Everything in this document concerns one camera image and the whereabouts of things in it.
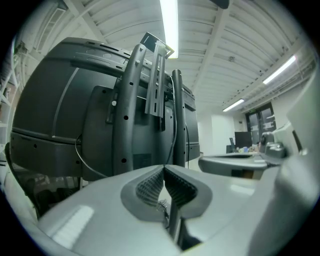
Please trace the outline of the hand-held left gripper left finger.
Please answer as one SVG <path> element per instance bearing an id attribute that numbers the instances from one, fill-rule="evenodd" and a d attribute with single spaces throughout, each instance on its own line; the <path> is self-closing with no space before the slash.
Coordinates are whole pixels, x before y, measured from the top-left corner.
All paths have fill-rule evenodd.
<path id="1" fill-rule="evenodd" d="M 154 165 L 90 183 L 54 206 L 41 231 L 81 256 L 178 256 L 157 203 L 163 166 Z"/>

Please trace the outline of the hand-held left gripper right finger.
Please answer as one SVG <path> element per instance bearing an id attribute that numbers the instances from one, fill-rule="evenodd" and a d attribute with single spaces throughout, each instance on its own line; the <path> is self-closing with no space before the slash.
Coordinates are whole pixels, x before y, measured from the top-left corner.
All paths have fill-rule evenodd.
<path id="1" fill-rule="evenodd" d="M 166 185 L 184 195 L 177 241 L 166 256 L 302 253 L 300 232 L 317 204 L 317 154 L 304 151 L 268 168 L 253 185 L 167 165 Z"/>

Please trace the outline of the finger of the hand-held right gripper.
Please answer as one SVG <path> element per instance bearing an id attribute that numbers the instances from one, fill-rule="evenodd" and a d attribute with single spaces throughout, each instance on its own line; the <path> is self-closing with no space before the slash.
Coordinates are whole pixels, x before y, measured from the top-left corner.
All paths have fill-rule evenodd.
<path id="1" fill-rule="evenodd" d="M 264 171 L 268 164 L 258 153 L 226 153 L 202 156 L 198 166 L 204 173 L 232 173 L 232 171 Z"/>

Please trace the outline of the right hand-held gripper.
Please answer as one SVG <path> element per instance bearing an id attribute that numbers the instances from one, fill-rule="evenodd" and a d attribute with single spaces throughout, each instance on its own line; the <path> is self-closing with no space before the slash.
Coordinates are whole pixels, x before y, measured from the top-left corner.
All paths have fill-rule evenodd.
<path id="1" fill-rule="evenodd" d="M 265 135 L 260 154 L 270 161 L 301 156 L 318 159 L 318 73 L 315 72 L 286 114 L 288 122 Z"/>

